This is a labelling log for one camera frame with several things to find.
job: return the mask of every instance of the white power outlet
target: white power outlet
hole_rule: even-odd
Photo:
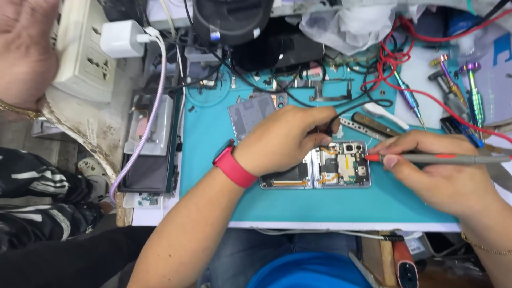
[[[110,102],[116,61],[99,45],[106,22],[97,0],[64,2],[55,45],[60,63],[55,87],[83,99]]]

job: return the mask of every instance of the smartwatch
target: smartwatch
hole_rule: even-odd
[[[234,140],[230,139],[222,145],[213,161],[213,166],[220,170],[236,185],[242,188],[251,187],[256,180],[256,176],[250,174],[233,158]]]

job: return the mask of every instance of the blue silicone repair mat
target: blue silicone repair mat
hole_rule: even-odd
[[[252,91],[239,79],[236,80],[236,88],[231,88],[231,74],[222,70],[225,80],[222,88],[214,91],[190,89],[189,93],[194,100],[187,99],[185,104],[185,123],[183,137],[183,159],[181,169],[180,197],[194,186],[198,180],[211,168],[211,161],[227,139],[234,138],[233,128],[229,119],[227,107],[236,103],[240,96],[244,99]],[[330,79],[342,77],[343,71],[334,73],[328,69]],[[360,94],[359,87],[362,84],[362,76],[355,73],[347,75],[353,78],[353,97]],[[262,73],[261,79],[253,83],[266,89],[263,81],[268,80],[268,75]],[[338,96],[345,94],[346,82],[327,84],[324,86],[324,96]],[[334,102],[316,103],[309,102],[309,96],[313,89],[291,89],[291,93],[299,100],[318,105],[333,105]],[[395,100],[396,91],[385,84],[372,93],[374,98],[386,98]],[[368,100],[363,97],[360,100],[346,104],[338,111],[352,106],[361,101]],[[198,104],[211,105],[200,107]],[[289,99],[290,105],[296,103]],[[361,111],[356,109],[344,115],[350,119],[352,113]],[[388,108],[391,113],[394,107]],[[390,124],[386,119],[379,121]],[[344,128],[346,140],[363,140],[368,147],[373,147],[378,140],[349,128]],[[369,188],[359,189],[307,189],[307,190],[263,190],[259,184],[248,189],[238,204],[233,216],[233,221],[298,221],[298,222],[455,222],[450,215],[436,211],[425,205],[412,191],[398,182],[390,172],[382,169],[382,164],[371,163],[370,174],[372,184]]]

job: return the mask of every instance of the red probe tip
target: red probe tip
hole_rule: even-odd
[[[380,154],[366,155],[365,159],[368,161],[380,161]]]

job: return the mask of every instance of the red smartwatch strap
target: red smartwatch strap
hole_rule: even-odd
[[[247,172],[247,170],[240,166],[240,164],[238,164],[238,162],[233,158],[233,147],[227,147],[225,152],[226,153],[224,153],[222,157],[217,159],[215,166],[219,167],[221,171],[236,185],[242,188],[251,187],[258,178]]]

